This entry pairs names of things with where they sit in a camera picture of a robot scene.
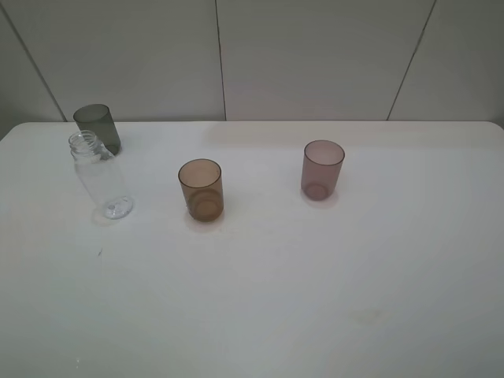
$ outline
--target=table surface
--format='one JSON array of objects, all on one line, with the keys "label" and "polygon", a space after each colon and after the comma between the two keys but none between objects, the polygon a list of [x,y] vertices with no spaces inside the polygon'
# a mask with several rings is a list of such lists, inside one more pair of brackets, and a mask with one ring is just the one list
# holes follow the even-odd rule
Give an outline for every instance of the table surface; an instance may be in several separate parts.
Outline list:
[{"label": "table surface", "polygon": [[[135,197],[104,221],[74,123],[0,142],[0,376],[503,376],[504,131],[487,122],[117,123]],[[337,194],[303,147],[341,144]],[[177,179],[223,170],[194,222]]]}]

